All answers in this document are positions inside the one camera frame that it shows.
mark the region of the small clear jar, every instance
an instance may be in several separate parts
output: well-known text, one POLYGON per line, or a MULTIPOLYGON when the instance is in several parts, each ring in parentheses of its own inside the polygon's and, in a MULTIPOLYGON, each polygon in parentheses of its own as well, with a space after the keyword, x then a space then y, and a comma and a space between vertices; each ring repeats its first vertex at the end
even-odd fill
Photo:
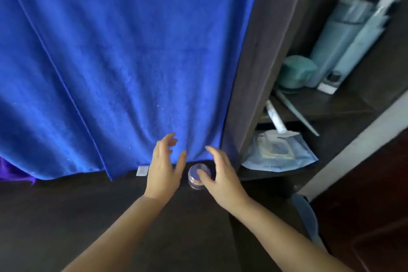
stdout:
POLYGON ((198 169, 203 170, 208 174, 209 177, 211 177, 211 171, 206 165, 204 165, 203 163, 196 163, 195 165, 190 167, 190 170, 188 170, 188 183, 194 189, 204 189, 205 186, 201 182, 200 177, 197 174, 198 169))

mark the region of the right hand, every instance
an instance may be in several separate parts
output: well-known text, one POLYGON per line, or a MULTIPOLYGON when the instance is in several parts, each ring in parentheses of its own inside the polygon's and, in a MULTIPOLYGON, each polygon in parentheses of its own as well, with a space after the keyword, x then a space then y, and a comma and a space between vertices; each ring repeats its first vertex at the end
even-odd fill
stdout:
POLYGON ((250 203, 251 198, 242 187, 227 154, 212 146, 206 146, 206 149, 214 157, 217 175, 213 181, 206 172, 197 170, 198 176, 215 201, 228 212, 234 214, 237 209, 250 203))

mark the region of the brown door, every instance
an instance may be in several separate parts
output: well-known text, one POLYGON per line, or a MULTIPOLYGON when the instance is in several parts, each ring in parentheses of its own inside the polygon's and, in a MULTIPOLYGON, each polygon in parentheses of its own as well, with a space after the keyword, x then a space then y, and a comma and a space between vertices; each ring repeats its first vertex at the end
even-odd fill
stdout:
POLYGON ((356 271, 408 271, 408 130, 317 197, 320 235, 356 271))

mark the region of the forearm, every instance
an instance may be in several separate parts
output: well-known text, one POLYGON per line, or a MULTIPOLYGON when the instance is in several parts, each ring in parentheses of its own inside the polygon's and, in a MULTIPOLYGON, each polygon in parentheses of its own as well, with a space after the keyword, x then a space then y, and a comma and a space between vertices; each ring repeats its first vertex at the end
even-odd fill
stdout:
POLYGON ((63 272, 120 271, 129 264, 136 245, 162 208, 157 200, 140 197, 63 272))
POLYGON ((283 272, 352 271, 253 200, 232 214, 258 238, 283 272))

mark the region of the white wall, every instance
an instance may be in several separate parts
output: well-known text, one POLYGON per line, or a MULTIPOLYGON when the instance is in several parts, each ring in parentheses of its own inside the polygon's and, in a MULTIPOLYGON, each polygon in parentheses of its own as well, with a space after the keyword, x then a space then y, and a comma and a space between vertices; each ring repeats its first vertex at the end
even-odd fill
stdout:
POLYGON ((309 201, 408 127, 408 92, 329 162, 298 193, 309 201))

